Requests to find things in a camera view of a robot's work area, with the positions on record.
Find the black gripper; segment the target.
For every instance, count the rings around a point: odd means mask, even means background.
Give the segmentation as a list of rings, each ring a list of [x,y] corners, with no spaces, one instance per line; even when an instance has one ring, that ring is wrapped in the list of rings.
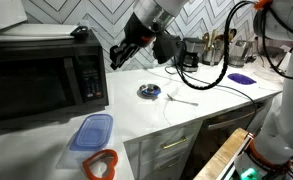
[[[147,47],[156,37],[158,25],[155,28],[146,27],[133,13],[124,27],[125,38],[119,45],[110,48],[110,67],[113,70],[121,68],[125,61],[133,57],[141,48]]]

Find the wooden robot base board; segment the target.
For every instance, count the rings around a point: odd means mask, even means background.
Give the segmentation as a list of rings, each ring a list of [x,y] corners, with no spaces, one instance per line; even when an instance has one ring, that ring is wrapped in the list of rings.
[[[235,158],[251,139],[252,136],[249,132],[237,128],[193,180],[223,180]]]

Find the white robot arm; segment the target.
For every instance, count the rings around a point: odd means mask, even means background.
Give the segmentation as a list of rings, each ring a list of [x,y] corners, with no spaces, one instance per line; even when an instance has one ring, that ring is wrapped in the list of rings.
[[[139,49],[153,46],[160,64],[174,60],[177,73],[184,75],[181,64],[187,45],[165,30],[188,0],[135,0],[133,14],[125,25],[125,38],[110,48],[111,67],[116,70]],[[219,77],[206,89],[217,86],[229,64],[230,22],[235,12],[252,5],[257,13],[254,32],[262,39],[293,41],[293,0],[242,0],[226,18],[224,30],[224,63]],[[262,130],[236,157],[234,166],[241,180],[278,180],[291,171],[293,156],[293,51],[287,68],[271,68],[284,78],[282,97],[276,98],[266,116]]]

